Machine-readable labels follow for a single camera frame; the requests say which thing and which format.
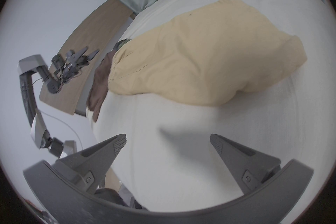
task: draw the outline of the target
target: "wooden board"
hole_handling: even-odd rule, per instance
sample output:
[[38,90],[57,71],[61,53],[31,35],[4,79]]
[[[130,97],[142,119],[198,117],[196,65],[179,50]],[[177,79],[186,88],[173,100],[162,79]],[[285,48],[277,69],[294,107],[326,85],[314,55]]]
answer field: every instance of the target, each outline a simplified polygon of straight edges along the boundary
[[[73,115],[86,79],[99,55],[131,14],[132,11],[119,0],[107,0],[92,12],[73,31],[58,53],[65,58],[65,53],[70,49],[77,52],[86,46],[89,49],[85,55],[96,49],[99,49],[99,53],[88,66],[82,68],[82,75],[72,79],[68,84],[64,84],[59,93],[52,94],[48,92],[47,87],[43,84],[40,100],[56,109]],[[52,66],[49,71],[53,73],[55,68]]]

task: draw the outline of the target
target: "brown garment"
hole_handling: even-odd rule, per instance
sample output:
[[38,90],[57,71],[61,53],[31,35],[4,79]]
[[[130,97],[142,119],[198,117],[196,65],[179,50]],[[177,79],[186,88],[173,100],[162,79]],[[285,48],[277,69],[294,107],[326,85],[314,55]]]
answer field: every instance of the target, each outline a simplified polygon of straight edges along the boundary
[[86,106],[90,111],[93,111],[94,122],[98,119],[100,108],[107,95],[107,79],[111,70],[112,58],[116,52],[116,50],[112,50],[106,54],[94,72],[93,85],[86,100]]

